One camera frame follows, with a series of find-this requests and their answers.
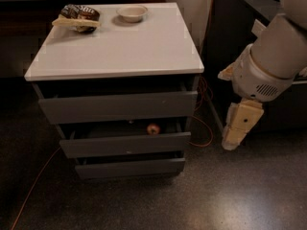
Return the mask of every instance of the dark floor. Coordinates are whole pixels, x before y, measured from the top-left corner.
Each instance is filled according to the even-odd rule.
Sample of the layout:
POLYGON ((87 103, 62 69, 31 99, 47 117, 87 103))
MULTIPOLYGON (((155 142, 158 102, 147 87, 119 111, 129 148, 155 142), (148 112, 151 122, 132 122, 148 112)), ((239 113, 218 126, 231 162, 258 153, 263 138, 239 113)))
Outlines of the dark floor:
MULTIPOLYGON (((59 136, 29 84, 0 80, 0 229, 12 227, 59 136)), ((186 151, 179 176, 86 183, 58 152, 38 180, 15 229, 306 229, 307 130, 250 135, 229 152, 214 130, 205 149, 186 151)), ((193 123, 193 141, 207 131, 193 123)))

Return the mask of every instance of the gray drawer front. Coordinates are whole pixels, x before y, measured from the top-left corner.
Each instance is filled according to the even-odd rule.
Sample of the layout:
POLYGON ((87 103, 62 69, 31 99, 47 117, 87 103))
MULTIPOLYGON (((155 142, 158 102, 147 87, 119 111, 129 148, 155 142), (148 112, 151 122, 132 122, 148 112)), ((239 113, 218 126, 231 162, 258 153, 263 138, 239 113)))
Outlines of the gray drawer front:
POLYGON ((190 132, 98 139, 61 140, 68 158, 142 154, 185 150, 190 132))
POLYGON ((76 172, 81 179, 180 173, 183 171, 184 162, 184 158, 172 158, 124 163, 79 165, 76 166, 76 172))
POLYGON ((197 91, 40 99, 51 124, 191 116, 197 91))

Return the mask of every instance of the black cabinet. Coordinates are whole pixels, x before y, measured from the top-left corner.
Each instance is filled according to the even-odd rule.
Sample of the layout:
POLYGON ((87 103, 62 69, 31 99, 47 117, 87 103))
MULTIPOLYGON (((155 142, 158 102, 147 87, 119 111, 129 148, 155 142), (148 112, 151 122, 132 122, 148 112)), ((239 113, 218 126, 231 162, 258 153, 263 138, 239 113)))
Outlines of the black cabinet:
MULTIPOLYGON (((230 103, 238 103, 241 98, 233 92, 230 81, 219 80, 217 76, 248 44, 256 40, 251 32, 255 19, 267 26, 273 18, 261 11, 272 9, 274 12, 279 4, 269 2, 276 3, 275 8, 270 8, 266 0, 258 0, 255 4, 260 4, 261 1, 265 5, 263 8, 261 5, 254 8, 246 0, 214 0, 201 58, 205 67, 203 74, 214 93, 212 102, 223 125, 230 103)), ((297 78, 276 100, 264 103, 265 114, 253 131, 307 127, 307 115, 304 115, 307 110, 307 102, 304 100, 307 93, 306 82, 304 78, 297 78)))

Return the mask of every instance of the object in drawer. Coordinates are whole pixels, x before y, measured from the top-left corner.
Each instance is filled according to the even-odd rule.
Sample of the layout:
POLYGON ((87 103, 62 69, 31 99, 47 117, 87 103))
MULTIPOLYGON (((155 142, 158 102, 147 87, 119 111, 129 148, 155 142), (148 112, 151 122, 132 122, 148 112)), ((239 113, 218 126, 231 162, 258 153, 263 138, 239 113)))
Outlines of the object in drawer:
POLYGON ((151 123, 147 126, 147 132, 150 134, 150 135, 156 135, 156 134, 159 134, 161 131, 161 128, 159 125, 157 124, 154 124, 154 123, 151 123))
POLYGON ((69 29, 84 32, 94 32, 101 24, 98 21, 100 14, 84 5, 66 5, 58 19, 52 22, 53 26, 69 27, 69 29))

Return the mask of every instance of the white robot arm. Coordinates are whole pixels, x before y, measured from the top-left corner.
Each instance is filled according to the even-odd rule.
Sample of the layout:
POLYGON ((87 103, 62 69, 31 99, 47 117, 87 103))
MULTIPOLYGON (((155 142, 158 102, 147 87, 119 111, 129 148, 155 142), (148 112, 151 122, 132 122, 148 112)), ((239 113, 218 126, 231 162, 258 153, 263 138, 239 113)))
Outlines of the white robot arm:
POLYGON ((284 8, 219 78, 232 81, 243 100, 228 110, 223 147, 234 150, 270 102, 307 66, 307 0, 281 0, 284 8))

